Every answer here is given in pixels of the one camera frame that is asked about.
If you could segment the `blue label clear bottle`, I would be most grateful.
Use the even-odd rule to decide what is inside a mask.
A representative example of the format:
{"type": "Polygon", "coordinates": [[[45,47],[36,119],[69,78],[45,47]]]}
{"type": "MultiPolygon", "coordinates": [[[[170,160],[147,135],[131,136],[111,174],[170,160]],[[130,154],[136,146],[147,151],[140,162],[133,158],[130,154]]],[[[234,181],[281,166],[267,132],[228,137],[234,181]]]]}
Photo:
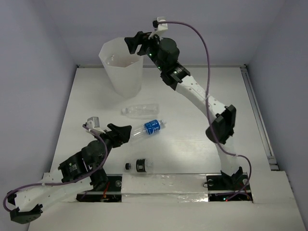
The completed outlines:
{"type": "Polygon", "coordinates": [[[154,119],[146,122],[138,127],[133,128],[130,134],[130,138],[133,141],[147,138],[158,133],[160,130],[166,127],[166,121],[162,119],[154,119]]]}

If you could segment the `clear bottle white cap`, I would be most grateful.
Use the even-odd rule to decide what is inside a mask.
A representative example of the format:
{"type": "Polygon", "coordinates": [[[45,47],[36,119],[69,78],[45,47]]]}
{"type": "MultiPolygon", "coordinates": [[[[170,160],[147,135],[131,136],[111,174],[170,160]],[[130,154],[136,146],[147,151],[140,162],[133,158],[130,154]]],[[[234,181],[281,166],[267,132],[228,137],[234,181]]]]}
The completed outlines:
{"type": "Polygon", "coordinates": [[[126,106],[121,109],[121,115],[129,118],[148,118],[159,114],[160,107],[158,103],[144,103],[126,106]]]}

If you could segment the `clear plastic bottle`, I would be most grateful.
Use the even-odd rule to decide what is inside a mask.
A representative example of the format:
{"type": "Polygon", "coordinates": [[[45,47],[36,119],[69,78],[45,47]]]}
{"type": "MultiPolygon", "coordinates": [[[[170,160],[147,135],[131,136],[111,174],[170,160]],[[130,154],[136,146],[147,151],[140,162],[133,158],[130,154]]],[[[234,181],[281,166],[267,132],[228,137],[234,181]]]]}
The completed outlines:
{"type": "Polygon", "coordinates": [[[120,67],[121,65],[120,57],[117,54],[110,55],[106,57],[105,63],[108,66],[120,67]]]}

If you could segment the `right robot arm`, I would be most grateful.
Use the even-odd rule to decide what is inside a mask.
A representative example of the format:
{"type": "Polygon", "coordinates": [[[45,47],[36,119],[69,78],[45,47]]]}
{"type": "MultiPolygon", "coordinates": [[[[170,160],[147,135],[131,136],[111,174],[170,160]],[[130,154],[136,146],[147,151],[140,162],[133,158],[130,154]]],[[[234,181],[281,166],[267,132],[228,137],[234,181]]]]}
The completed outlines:
{"type": "Polygon", "coordinates": [[[173,39],[139,31],[124,41],[130,54],[148,56],[160,70],[163,82],[192,102],[210,120],[205,134],[218,152],[221,163],[219,181],[225,190],[238,190],[244,175],[233,148],[236,108],[206,95],[191,73],[178,62],[180,51],[173,39]]]}

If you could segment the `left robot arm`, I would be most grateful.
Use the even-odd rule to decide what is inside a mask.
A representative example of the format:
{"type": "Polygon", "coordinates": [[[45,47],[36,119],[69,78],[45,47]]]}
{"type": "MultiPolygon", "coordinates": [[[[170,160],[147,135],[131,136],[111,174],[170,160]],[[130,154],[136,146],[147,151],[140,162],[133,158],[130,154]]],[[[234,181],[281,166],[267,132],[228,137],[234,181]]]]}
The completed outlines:
{"type": "Polygon", "coordinates": [[[132,126],[108,124],[107,130],[83,128],[95,139],[79,152],[64,160],[37,183],[9,191],[3,207],[10,220],[27,224],[38,219],[48,208],[79,193],[101,191],[108,185],[104,164],[110,151],[127,143],[132,126]]]}

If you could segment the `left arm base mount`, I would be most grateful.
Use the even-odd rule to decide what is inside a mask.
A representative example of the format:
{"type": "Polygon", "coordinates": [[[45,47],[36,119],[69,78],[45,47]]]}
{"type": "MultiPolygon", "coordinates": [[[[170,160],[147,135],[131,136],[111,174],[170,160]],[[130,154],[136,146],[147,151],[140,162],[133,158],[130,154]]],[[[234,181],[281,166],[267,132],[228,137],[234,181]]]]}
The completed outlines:
{"type": "Polygon", "coordinates": [[[122,202],[122,175],[108,175],[108,182],[102,189],[77,194],[76,200],[84,203],[122,202]]]}

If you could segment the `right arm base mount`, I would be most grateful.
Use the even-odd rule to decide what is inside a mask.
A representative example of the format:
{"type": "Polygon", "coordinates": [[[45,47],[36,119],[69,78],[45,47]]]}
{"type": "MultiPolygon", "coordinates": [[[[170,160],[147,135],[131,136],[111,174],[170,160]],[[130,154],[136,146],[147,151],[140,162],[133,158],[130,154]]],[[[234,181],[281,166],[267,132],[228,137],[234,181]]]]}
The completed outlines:
{"type": "Polygon", "coordinates": [[[250,185],[244,189],[248,176],[239,169],[232,176],[223,172],[218,175],[207,175],[203,187],[208,191],[210,202],[253,201],[250,185]]]}

